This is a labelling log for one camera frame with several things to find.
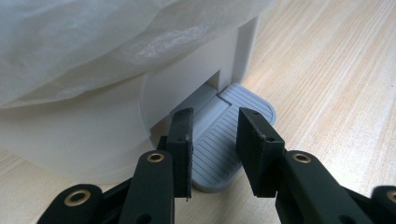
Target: foot pedal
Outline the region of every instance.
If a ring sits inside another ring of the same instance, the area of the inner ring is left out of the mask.
[[[235,142],[239,107],[256,110],[272,125],[274,108],[265,100],[233,83],[221,94],[204,84],[174,111],[194,108],[192,184],[203,192],[219,192],[228,187],[242,164]]]

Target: wood grain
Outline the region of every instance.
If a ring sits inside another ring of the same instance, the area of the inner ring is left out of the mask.
[[[396,185],[395,1],[274,1],[243,85],[274,106],[287,149],[316,155],[340,184],[366,196]],[[0,223],[34,223],[74,184],[0,151]],[[192,195],[177,200],[176,223],[279,222],[242,172],[221,193]]]

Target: translucent plastic bag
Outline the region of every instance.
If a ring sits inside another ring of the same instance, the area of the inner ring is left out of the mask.
[[[133,77],[256,17],[262,0],[0,2],[0,108]]]

